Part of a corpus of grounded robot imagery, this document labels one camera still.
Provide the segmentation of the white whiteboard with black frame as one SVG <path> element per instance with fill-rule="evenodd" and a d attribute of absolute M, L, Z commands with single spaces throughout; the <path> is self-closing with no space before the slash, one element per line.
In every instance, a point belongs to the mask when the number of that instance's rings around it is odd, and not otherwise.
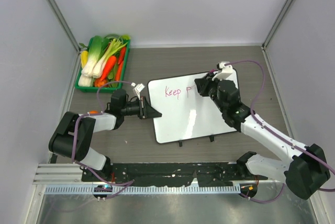
<path fill-rule="evenodd" d="M 194 79 L 206 72 L 151 80 L 147 84 L 151 106 L 162 114 L 154 118 L 159 144 L 235 132 L 223 120 L 209 97 L 198 94 Z"/>

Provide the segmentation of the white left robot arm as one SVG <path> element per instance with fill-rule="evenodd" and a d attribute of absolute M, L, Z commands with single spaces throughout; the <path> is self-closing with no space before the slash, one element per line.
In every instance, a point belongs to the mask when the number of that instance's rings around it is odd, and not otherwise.
<path fill-rule="evenodd" d="M 139 119 L 162 116 L 144 96 L 129 99 L 124 89 L 118 89 L 112 93 L 102 113 L 76 114 L 67 111 L 49 141 L 49 151 L 92 169 L 91 173 L 99 181 L 107 181 L 113 172 L 111 161 L 91 148 L 92 136 L 96 132 L 116 130 L 126 116 L 134 115 Z"/>

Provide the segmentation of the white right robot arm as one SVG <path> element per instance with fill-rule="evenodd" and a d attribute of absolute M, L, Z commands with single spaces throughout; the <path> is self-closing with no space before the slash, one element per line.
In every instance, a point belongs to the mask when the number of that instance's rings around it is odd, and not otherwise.
<path fill-rule="evenodd" d="M 244 180 L 261 175 L 286 185 L 301 199 L 309 199 L 330 179 L 330 166 L 323 149 L 298 142 L 266 123 L 241 102 L 240 91 L 231 80 L 219 80 L 208 73 L 195 79 L 198 94 L 209 97 L 229 127 L 249 136 L 274 153 L 268 159 L 247 152 L 237 160 L 237 175 Z"/>

